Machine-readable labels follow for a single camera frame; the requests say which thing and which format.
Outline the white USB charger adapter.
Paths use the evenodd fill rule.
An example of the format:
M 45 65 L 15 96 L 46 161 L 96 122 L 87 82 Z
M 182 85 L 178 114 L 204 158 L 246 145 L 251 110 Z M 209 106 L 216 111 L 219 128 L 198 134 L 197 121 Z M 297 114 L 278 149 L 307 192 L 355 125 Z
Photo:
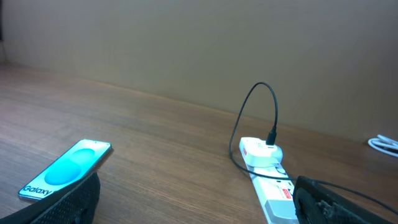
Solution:
M 267 167 L 282 162 L 283 152 L 277 145 L 267 145 L 258 138 L 248 138 L 244 144 L 245 163 L 252 167 Z

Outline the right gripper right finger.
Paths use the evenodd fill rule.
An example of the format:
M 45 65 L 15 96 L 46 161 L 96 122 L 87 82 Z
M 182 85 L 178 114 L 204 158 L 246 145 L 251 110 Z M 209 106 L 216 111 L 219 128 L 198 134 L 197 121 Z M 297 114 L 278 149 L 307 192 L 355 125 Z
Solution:
M 391 224 L 305 176 L 297 178 L 293 202 L 300 224 Z

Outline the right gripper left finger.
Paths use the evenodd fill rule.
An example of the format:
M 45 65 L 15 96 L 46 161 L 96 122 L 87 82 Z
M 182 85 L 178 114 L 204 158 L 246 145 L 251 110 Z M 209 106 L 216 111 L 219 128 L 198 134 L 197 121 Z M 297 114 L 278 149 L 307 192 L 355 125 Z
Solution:
M 96 172 L 22 210 L 1 218 L 1 224 L 92 224 L 100 199 Z

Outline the turquoise screen Galaxy smartphone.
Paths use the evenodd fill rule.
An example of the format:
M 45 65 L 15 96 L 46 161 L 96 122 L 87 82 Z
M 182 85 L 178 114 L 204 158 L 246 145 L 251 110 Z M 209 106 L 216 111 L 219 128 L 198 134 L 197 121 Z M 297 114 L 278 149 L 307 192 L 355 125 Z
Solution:
M 42 200 L 91 172 L 110 152 L 109 142 L 82 139 L 18 192 L 20 198 Z

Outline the white power strip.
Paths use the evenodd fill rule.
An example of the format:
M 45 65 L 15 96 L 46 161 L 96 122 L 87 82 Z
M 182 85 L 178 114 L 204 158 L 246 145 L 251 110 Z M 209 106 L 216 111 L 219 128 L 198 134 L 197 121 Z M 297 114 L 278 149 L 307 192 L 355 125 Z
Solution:
M 244 144 L 251 137 L 241 138 L 239 150 L 244 159 Z M 245 163 L 266 220 L 271 224 L 298 223 L 293 202 L 294 184 L 280 164 L 252 167 Z

